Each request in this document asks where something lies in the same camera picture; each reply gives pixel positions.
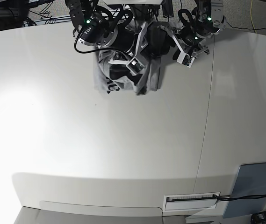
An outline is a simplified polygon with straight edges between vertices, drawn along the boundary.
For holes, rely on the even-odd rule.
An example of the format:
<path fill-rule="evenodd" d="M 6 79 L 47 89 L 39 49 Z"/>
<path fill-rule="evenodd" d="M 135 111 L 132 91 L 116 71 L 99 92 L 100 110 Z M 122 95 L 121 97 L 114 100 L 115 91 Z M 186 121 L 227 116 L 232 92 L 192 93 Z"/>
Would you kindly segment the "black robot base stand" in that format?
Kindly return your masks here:
<path fill-rule="evenodd" d="M 63 0 L 51 0 L 45 3 L 39 0 L 31 2 L 29 5 L 34 7 L 28 9 L 28 18 L 35 25 L 71 22 L 69 9 Z M 161 21 L 169 21 L 172 19 L 172 17 L 163 16 L 163 7 L 161 5 L 151 5 L 146 9 L 145 5 L 123 4 L 122 8 L 134 12 L 136 14 L 133 16 L 134 18 L 150 15 Z"/>

